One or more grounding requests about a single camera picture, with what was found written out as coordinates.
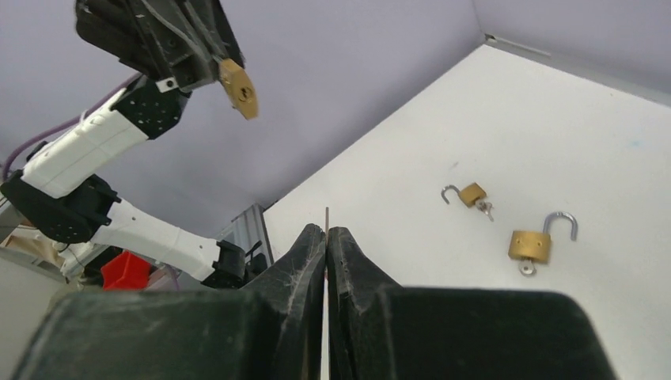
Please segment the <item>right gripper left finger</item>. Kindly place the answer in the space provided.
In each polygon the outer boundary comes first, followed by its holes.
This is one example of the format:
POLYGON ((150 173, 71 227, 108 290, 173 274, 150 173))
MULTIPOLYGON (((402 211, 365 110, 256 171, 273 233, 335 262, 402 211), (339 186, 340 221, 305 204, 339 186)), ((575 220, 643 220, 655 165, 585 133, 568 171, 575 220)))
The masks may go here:
POLYGON ((237 290, 69 294, 15 379, 318 379, 325 234, 306 225, 237 290))

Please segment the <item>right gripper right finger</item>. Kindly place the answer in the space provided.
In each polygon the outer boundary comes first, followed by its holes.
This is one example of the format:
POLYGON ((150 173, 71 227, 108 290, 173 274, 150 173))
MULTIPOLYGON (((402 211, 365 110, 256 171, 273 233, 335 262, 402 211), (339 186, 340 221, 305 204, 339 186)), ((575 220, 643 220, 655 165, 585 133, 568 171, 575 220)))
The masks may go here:
POLYGON ((547 291, 403 287, 328 231, 333 379, 614 379, 583 309, 547 291))

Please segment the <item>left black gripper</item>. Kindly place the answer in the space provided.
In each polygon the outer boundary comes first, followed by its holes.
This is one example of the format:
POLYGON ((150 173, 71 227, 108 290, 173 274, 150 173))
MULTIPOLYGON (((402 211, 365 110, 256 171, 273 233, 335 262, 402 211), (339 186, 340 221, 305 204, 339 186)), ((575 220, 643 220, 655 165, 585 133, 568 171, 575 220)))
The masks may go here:
POLYGON ((76 1, 74 13, 80 38, 154 81, 197 89, 225 59, 245 67, 220 1, 76 1))

